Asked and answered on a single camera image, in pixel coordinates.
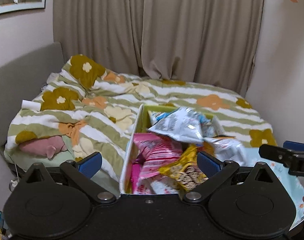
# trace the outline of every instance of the beige curtain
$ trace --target beige curtain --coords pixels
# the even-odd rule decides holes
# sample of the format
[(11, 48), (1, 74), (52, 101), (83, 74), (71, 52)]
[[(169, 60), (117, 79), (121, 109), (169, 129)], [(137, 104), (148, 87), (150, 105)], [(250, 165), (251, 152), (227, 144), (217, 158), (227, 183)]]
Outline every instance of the beige curtain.
[(54, 39), (119, 73), (245, 94), (263, 0), (54, 0)]

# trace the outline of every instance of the blue gripper pad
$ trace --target blue gripper pad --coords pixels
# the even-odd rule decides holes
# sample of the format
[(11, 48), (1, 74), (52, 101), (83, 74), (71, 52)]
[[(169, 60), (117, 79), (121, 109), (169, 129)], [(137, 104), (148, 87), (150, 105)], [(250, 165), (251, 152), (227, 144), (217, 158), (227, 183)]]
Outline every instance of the blue gripper pad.
[(196, 157), (199, 169), (208, 177), (212, 177), (224, 168), (224, 163), (206, 152), (199, 152)]
[(102, 167), (102, 155), (99, 152), (92, 153), (76, 163), (76, 169), (87, 178), (92, 178)]
[(283, 143), (283, 148), (304, 152), (304, 143), (292, 142), (292, 141), (285, 141)]

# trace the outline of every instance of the white wall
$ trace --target white wall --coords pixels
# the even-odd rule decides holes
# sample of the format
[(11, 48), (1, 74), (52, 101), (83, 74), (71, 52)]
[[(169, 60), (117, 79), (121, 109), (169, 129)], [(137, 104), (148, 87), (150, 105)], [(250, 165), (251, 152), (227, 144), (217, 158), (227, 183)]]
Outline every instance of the white wall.
[(53, 42), (53, 0), (45, 9), (0, 15), (0, 66)]
[(265, 0), (246, 98), (272, 124), (279, 145), (304, 143), (304, 0)]
[[(45, 9), (0, 15), (0, 66), (53, 42), (53, 0)], [(14, 175), (0, 155), (0, 209), (10, 195), (8, 184)]]

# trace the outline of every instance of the yellow snack bag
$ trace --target yellow snack bag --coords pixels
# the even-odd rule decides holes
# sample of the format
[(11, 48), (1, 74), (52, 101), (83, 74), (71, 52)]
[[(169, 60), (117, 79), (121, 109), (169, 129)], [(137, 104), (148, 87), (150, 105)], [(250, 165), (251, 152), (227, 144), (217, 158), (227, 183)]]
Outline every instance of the yellow snack bag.
[(194, 189), (197, 185), (208, 179), (197, 166), (197, 153), (198, 147), (191, 144), (181, 155), (180, 159), (174, 163), (160, 167), (160, 174), (175, 179), (185, 191)]

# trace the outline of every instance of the white paper roll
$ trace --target white paper roll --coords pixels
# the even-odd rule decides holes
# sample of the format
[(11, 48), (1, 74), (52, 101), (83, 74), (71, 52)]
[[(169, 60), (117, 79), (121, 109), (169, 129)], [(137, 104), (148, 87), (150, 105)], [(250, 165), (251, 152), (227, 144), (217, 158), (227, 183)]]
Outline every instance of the white paper roll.
[(41, 110), (41, 104), (38, 102), (32, 102), (27, 100), (22, 100), (22, 109), (30, 109), (34, 111)]

